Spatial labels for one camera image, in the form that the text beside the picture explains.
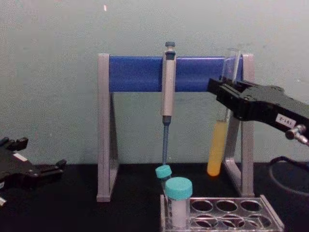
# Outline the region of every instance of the pipette stand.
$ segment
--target pipette stand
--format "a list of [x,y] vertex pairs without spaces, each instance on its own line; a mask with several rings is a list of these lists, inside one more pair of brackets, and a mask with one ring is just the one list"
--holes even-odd
[[[210,78],[219,79],[223,57],[178,57],[176,92],[205,92]],[[109,202],[118,172],[113,92],[160,92],[162,57],[98,55],[98,202]],[[239,61],[238,80],[254,81],[252,54]],[[241,134],[241,170],[234,160]],[[231,117],[224,167],[241,197],[253,197],[253,123]]]

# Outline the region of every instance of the white label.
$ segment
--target white label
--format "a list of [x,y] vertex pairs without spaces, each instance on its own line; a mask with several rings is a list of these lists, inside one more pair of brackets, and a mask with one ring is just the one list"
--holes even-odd
[[13,156],[15,156],[16,158],[20,159],[23,162],[27,161],[27,159],[25,157],[23,157],[22,155],[20,155],[18,153],[13,154]]
[[294,128],[296,124],[295,120],[290,119],[289,117],[281,115],[281,114],[277,115],[276,122],[279,122],[280,124],[285,125],[286,127],[289,127],[289,128]]

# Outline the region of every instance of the test tube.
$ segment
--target test tube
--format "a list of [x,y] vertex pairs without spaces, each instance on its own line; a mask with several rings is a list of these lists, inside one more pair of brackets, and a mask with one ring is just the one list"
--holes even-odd
[[165,182],[171,178],[172,170],[169,165],[162,165],[155,169],[156,177],[160,179],[162,189],[165,195]]
[[[240,51],[235,48],[229,48],[226,52],[221,78],[235,81],[239,64]],[[227,134],[227,125],[231,111],[224,105],[218,103],[217,121],[214,126],[207,173],[211,176],[217,176],[220,173],[222,157],[225,149],[225,139]]]
[[192,182],[187,178],[173,177],[165,183],[165,191],[168,197],[169,224],[174,228],[188,228]]

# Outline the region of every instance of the small vial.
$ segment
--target small vial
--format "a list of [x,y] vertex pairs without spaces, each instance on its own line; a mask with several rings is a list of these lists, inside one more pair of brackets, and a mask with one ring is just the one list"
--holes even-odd
[[162,189],[164,192],[164,195],[166,197],[165,194],[165,182],[171,178],[171,174],[172,174],[172,170],[170,169],[169,165],[162,165],[160,167],[157,167],[155,169],[155,173],[156,173],[156,177],[158,177],[161,181],[161,185],[162,185]]
[[175,228],[188,228],[190,225],[190,197],[192,182],[183,177],[174,177],[165,183],[168,198],[169,223]]

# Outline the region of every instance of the blue cap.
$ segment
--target blue cap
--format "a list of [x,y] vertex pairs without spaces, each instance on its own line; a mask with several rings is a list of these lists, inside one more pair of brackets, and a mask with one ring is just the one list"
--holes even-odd
[[174,47],[175,46],[175,42],[166,42],[165,43],[165,47],[169,47],[169,46]]
[[165,193],[169,198],[180,201],[192,195],[192,182],[183,177],[174,177],[165,183]]
[[158,177],[159,179],[162,179],[162,178],[165,178],[171,175],[172,170],[170,169],[169,165],[162,165],[155,169],[155,173],[156,173],[156,177]]

